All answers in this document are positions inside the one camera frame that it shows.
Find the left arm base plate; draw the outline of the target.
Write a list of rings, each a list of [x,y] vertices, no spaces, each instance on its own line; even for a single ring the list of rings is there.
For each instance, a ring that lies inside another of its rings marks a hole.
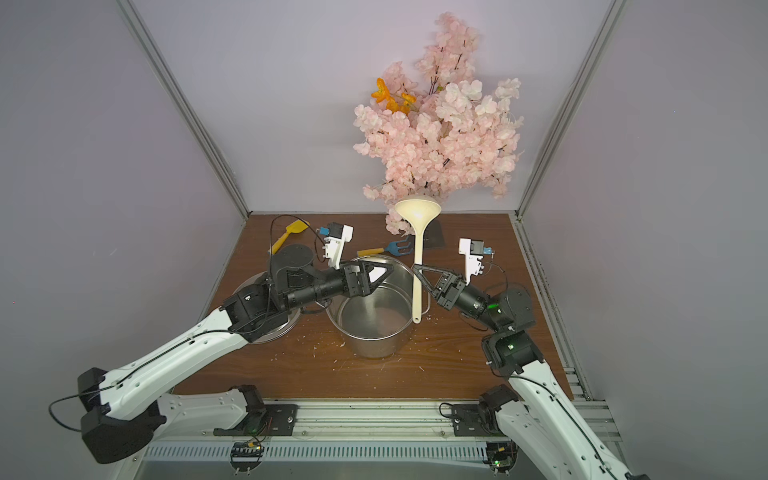
[[[299,407],[296,404],[268,404],[229,429],[215,428],[214,436],[290,437],[293,435]]]

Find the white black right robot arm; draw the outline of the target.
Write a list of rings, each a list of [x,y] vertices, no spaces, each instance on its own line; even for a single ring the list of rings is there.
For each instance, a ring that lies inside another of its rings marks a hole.
[[[490,295],[451,270],[416,264],[413,272],[439,306],[487,329],[486,363],[505,382],[481,398],[488,430],[507,437],[548,479],[636,478],[575,408],[529,335],[535,318],[525,287],[509,283]]]

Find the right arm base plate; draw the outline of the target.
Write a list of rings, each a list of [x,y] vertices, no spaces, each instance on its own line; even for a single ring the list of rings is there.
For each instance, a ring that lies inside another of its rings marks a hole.
[[[477,403],[450,404],[449,417],[456,437],[502,437],[486,407]]]

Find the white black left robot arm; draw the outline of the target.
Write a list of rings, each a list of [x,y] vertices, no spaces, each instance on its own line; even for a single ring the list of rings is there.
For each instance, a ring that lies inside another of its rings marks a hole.
[[[121,368],[81,373],[75,397],[85,412],[74,430],[94,460],[115,463],[147,446],[171,422],[161,397],[203,367],[255,343],[307,305],[371,295],[394,271],[365,259],[331,259],[319,270],[313,258],[305,245],[283,247],[263,276],[175,339]]]

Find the cream plastic ladle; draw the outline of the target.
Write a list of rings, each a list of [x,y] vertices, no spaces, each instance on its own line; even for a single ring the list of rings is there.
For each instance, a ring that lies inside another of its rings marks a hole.
[[[424,195],[412,195],[400,200],[395,205],[395,211],[407,221],[414,232],[414,264],[413,274],[416,274],[416,266],[422,263],[424,249],[424,234],[428,225],[441,213],[441,206],[431,197]],[[422,319],[422,284],[415,275],[412,283],[412,320],[419,324]]]

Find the stainless steel pot lid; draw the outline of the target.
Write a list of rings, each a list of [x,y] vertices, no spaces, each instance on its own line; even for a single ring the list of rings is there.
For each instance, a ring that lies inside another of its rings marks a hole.
[[[224,300],[220,309],[230,318],[230,332],[251,344],[263,344],[284,336],[298,323],[298,310],[278,309],[271,297],[271,286],[267,273],[261,272]]]

